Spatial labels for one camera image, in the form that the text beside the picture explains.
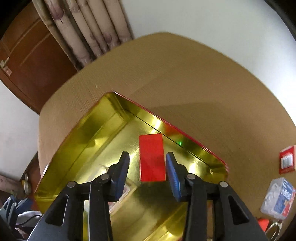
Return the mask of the small red card box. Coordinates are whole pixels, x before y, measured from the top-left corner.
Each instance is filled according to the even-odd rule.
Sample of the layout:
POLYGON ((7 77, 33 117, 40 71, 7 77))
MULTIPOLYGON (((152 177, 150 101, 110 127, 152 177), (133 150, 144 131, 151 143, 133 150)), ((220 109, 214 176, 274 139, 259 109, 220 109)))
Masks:
POLYGON ((279 174, 295 171, 295 145, 288 146, 280 151, 279 174))

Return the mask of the red rounded case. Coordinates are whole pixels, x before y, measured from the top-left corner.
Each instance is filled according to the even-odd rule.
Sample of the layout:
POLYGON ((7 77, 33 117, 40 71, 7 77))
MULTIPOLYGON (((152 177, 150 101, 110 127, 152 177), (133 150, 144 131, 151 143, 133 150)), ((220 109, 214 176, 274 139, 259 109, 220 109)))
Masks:
POLYGON ((261 227, 261 229, 266 232, 268 225, 269 225, 269 220, 266 218, 259 218, 258 220, 258 224, 261 227))

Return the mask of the brown wooden door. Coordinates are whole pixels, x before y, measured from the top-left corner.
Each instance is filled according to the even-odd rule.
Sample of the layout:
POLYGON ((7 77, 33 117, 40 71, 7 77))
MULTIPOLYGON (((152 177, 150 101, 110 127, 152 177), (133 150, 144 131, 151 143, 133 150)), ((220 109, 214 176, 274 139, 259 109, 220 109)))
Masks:
POLYGON ((1 1, 1 81, 19 100, 40 113, 76 72, 32 1, 1 1))

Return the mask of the red rectangular block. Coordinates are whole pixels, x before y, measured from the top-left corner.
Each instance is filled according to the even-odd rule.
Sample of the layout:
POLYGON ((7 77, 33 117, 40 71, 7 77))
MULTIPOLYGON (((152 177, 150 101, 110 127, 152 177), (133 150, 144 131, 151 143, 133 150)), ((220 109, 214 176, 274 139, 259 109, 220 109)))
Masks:
POLYGON ((163 137, 161 133, 139 136, 140 180, 166 180, 163 137))

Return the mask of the red gold tin box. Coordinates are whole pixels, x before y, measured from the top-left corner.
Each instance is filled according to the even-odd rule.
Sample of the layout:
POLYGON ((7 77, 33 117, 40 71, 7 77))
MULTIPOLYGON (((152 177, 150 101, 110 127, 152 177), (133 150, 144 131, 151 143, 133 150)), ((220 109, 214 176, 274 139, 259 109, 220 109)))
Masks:
POLYGON ((78 205, 81 240, 95 228, 105 240, 180 240, 187 202, 178 202, 166 157, 208 183, 228 168, 212 152, 116 92, 105 94, 70 132, 47 165, 35 197, 50 225, 66 223, 78 205))

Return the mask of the clear box with blue cards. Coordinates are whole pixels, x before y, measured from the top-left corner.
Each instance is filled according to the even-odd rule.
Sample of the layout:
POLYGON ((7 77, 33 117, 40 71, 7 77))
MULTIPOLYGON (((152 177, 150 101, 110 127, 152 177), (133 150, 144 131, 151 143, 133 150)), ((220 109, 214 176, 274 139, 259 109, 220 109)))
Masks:
POLYGON ((285 178, 271 181, 260 211, 272 218, 285 220, 295 198, 295 188, 285 178))

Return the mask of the beige patterned curtain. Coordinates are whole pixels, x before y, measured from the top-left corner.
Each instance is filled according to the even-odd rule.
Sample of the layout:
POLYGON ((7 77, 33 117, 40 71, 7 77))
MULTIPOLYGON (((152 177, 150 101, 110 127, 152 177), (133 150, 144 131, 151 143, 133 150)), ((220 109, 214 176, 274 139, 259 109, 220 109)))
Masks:
POLYGON ((119 0, 49 0, 33 5, 77 70, 132 40, 119 0))

